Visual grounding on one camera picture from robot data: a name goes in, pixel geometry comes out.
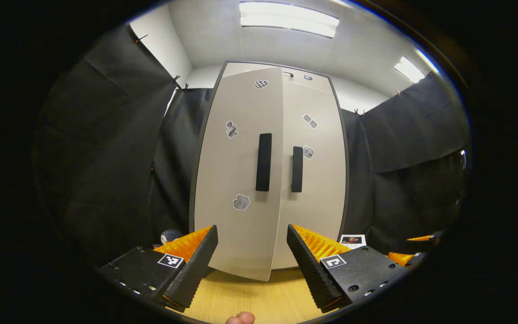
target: fluorescent light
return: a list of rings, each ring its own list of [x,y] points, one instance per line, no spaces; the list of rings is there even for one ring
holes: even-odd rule
[[[401,72],[413,83],[417,83],[425,77],[425,74],[406,57],[401,57],[401,61],[395,65],[395,70]]]
[[[241,26],[297,29],[333,38],[339,19],[315,10],[277,2],[240,2]]]
[[[433,62],[430,61],[430,59],[428,59],[425,54],[423,54],[420,50],[416,49],[415,52],[417,52],[417,55],[419,55],[419,57],[425,61],[425,63],[427,63],[427,65],[429,66],[429,68],[431,69],[431,71],[435,72],[435,73],[438,73],[438,70],[437,68],[435,67],[435,64],[433,64]]]

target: cabinet door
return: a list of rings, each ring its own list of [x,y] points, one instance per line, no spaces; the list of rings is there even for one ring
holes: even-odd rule
[[[306,121],[305,115],[315,121],[316,127]],[[337,238],[345,203],[345,145],[333,93],[284,81],[283,121],[281,209],[273,269],[297,266],[286,244],[288,224]],[[295,175],[296,179],[302,176],[301,192],[291,189],[294,146],[309,146],[313,150],[310,159],[301,156],[303,173]]]
[[[210,267],[269,279],[281,201],[282,103],[280,67],[219,82],[201,146],[193,214],[195,230],[217,225]],[[272,137],[269,191],[256,191],[259,135],[265,133]]]

